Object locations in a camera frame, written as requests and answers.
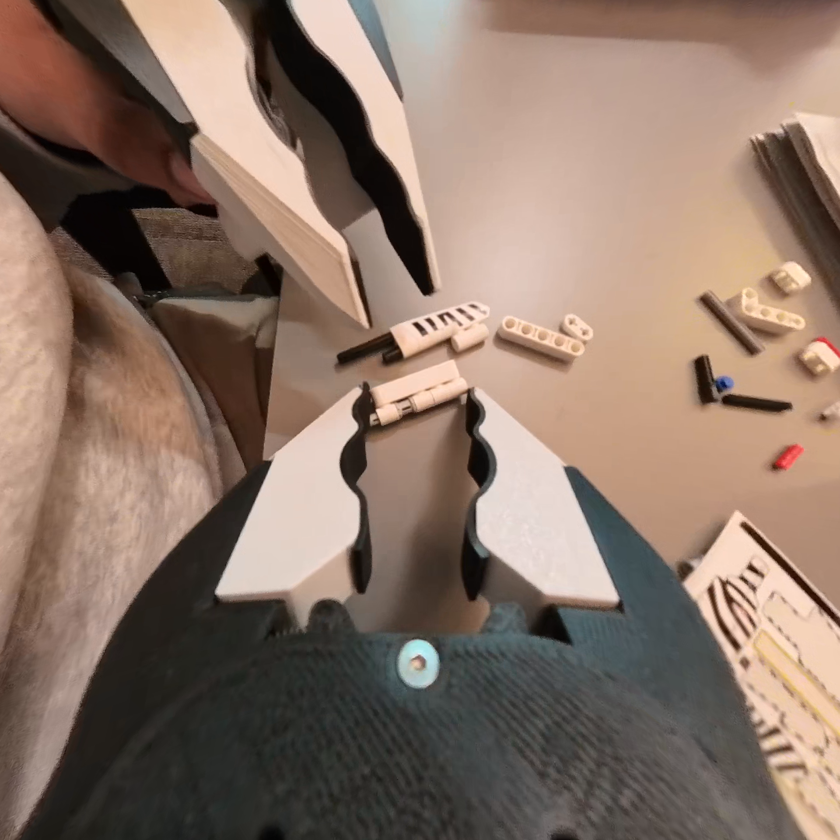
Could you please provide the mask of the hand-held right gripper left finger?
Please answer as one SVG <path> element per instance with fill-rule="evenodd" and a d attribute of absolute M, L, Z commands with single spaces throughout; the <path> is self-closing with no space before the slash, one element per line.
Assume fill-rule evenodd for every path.
<path fill-rule="evenodd" d="M 316 603 L 367 591 L 371 525 L 359 481 L 372 414 L 363 383 L 271 457 L 217 583 L 220 602 L 282 601 L 304 626 Z"/>

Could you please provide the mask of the person's left hand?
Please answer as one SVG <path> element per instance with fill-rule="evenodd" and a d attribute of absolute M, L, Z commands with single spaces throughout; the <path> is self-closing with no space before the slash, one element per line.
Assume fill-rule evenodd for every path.
<path fill-rule="evenodd" d="M 1 2 L 1 103 L 40 139 L 89 153 L 177 205 L 214 204 L 158 117 L 59 35 L 32 2 Z"/>

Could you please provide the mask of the white five-hole lego beam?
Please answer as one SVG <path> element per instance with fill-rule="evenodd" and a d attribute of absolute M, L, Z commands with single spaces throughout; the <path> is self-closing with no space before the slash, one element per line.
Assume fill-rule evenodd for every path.
<path fill-rule="evenodd" d="M 585 344 L 580 339 L 513 316 L 501 319 L 497 336 L 508 343 L 563 362 L 573 362 L 585 352 Z"/>

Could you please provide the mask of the lego instruction booklet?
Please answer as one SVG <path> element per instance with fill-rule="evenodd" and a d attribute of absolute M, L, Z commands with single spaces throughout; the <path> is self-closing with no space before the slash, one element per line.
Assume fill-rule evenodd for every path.
<path fill-rule="evenodd" d="M 797 112 L 749 143 L 835 303 L 839 302 L 839 118 Z"/>

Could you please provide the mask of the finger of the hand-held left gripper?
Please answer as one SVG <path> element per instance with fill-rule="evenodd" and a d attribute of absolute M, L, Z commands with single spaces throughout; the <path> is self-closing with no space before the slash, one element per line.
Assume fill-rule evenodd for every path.
<path fill-rule="evenodd" d="M 372 2 L 266 2 L 290 84 L 338 139 L 355 184 L 426 297 L 440 288 L 403 92 Z"/>
<path fill-rule="evenodd" d="M 273 258 L 368 329 L 345 228 L 374 206 L 335 134 L 280 67 L 266 2 L 123 4 L 192 114 L 192 171 L 234 250 Z"/>

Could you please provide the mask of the grey fabric chair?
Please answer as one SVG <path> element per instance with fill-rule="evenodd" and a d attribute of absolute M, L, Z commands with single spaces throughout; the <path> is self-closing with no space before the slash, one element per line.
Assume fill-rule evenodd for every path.
<path fill-rule="evenodd" d="M 277 296 L 281 272 L 270 265 L 264 273 L 241 257 L 214 217 L 182 208 L 134 209 L 132 215 L 170 284 L 157 290 L 136 283 L 132 290 L 146 308 L 165 299 Z"/>

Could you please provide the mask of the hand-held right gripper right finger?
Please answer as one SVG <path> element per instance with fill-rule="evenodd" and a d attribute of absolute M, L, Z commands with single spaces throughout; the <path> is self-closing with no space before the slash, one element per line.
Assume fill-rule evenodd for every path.
<path fill-rule="evenodd" d="M 534 623 L 549 607 L 621 604 L 567 465 L 487 393 L 465 399 L 467 469 L 460 574 L 471 602 L 519 605 Z"/>

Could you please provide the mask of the white part with black axle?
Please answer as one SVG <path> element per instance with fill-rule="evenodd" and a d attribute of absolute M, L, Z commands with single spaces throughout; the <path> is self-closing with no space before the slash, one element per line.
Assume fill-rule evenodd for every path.
<path fill-rule="evenodd" d="M 489 315 L 486 304 L 468 301 L 400 322 L 390 329 L 398 359 L 411 358 L 444 343 L 485 322 Z"/>

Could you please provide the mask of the white lego beam assembly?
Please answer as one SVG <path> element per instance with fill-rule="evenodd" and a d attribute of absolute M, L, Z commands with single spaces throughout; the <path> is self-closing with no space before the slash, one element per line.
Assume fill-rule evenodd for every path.
<path fill-rule="evenodd" d="M 453 360 L 428 366 L 371 389 L 374 409 L 370 425 L 383 427 L 397 423 L 405 416 L 456 400 L 468 390 L 469 384 Z"/>

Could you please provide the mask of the long black lego axle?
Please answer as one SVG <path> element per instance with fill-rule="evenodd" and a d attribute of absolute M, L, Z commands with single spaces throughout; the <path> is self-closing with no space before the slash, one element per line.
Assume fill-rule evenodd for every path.
<path fill-rule="evenodd" d="M 386 332 L 374 339 L 369 339 L 337 354 L 336 364 L 346 365 L 368 358 L 374 354 L 383 353 L 394 346 L 392 333 Z"/>

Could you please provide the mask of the white angled lego beam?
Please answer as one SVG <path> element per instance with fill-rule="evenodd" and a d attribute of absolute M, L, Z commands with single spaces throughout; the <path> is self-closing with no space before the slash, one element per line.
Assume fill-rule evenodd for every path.
<path fill-rule="evenodd" d="M 768 334 L 784 335 L 805 329 L 802 315 L 772 306 L 760 298 L 751 287 L 745 287 L 727 300 L 727 306 L 736 320 L 748 328 Z"/>

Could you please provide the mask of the black lego pin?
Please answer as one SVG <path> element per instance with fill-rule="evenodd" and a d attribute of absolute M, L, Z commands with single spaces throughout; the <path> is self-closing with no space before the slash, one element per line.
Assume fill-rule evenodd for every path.
<path fill-rule="evenodd" d="M 783 414 L 793 410 L 791 402 L 731 392 L 722 395 L 720 403 L 727 407 L 758 413 Z"/>

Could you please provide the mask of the striped sticker sheet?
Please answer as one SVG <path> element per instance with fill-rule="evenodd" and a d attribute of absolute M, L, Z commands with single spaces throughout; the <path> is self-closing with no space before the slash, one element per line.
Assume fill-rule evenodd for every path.
<path fill-rule="evenodd" d="M 728 659 L 795 814 L 839 834 L 839 615 L 739 511 L 684 587 Z"/>

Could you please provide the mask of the dark grey lego axle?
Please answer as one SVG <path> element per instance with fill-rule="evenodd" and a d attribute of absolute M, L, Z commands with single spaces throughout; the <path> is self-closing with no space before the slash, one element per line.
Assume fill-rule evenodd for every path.
<path fill-rule="evenodd" d="M 732 314 L 728 306 L 712 290 L 704 291 L 698 300 L 749 355 L 756 356 L 764 352 L 764 344 Z"/>

